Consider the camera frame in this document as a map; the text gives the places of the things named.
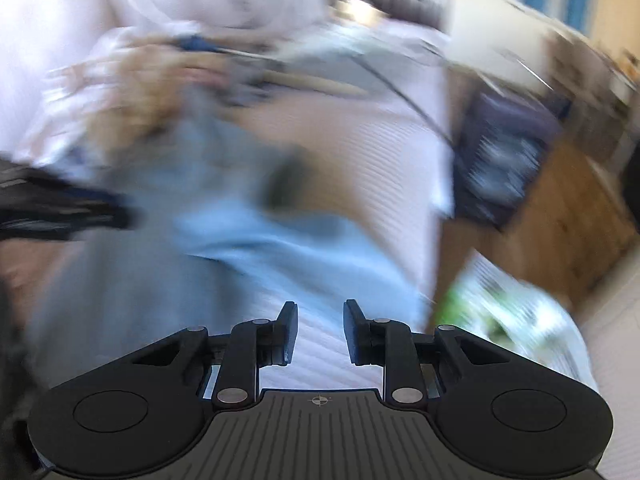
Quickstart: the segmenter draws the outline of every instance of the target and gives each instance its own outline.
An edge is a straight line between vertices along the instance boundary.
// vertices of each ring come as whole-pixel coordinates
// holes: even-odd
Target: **wooden floor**
[[[444,221],[434,300],[439,301],[475,249],[572,311],[637,241],[626,212],[587,158],[560,140],[504,232],[463,219]]]

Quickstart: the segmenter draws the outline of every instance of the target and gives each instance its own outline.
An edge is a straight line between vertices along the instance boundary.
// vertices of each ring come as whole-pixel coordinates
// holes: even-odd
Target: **bed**
[[[58,1],[64,4],[47,6]],[[266,38],[274,31],[302,28],[322,16],[324,0],[309,1],[305,12],[292,13],[286,4],[297,7],[299,0],[274,0],[278,19],[260,16],[257,27],[238,31],[247,16],[232,23],[220,12],[207,14],[207,6],[216,5],[212,0],[164,0],[161,5],[158,0],[0,0],[2,8],[16,9],[16,16],[41,17],[28,26],[16,17],[0,17],[2,36],[9,38],[0,45],[0,59],[7,65],[3,68],[7,76],[0,81],[0,148],[11,152],[32,120],[44,73],[78,62],[110,28],[148,24],[160,12],[173,19],[199,20],[212,28],[225,20],[226,34]],[[438,47],[446,42],[444,35],[427,27],[393,20],[382,26],[396,36],[423,38]],[[391,90],[357,102],[285,91],[269,103],[240,110],[234,121],[263,139],[306,148],[312,154],[313,171],[302,207],[335,212],[364,227],[419,288],[428,312],[437,268],[439,219],[450,200],[447,79],[443,64],[414,65],[396,73],[394,82],[428,121]],[[28,325],[37,316],[32,309],[34,297],[69,253],[69,245],[12,240],[0,246],[0,272],[10,286],[18,325]],[[71,245],[72,251],[81,250],[78,243]],[[357,380],[341,384],[359,386]]]

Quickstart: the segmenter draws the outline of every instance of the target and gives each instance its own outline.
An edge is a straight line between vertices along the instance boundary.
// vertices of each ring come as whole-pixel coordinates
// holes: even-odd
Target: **gray cloth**
[[[47,386],[189,325],[227,333],[262,317],[256,304],[265,291],[295,301],[303,318],[334,335],[348,298],[370,318],[410,320],[422,308],[352,222],[268,212],[270,198],[295,180],[284,171],[292,151],[217,119],[206,92],[191,88],[185,102],[180,120],[104,182],[129,196],[138,227],[85,234],[35,309],[26,339]]]

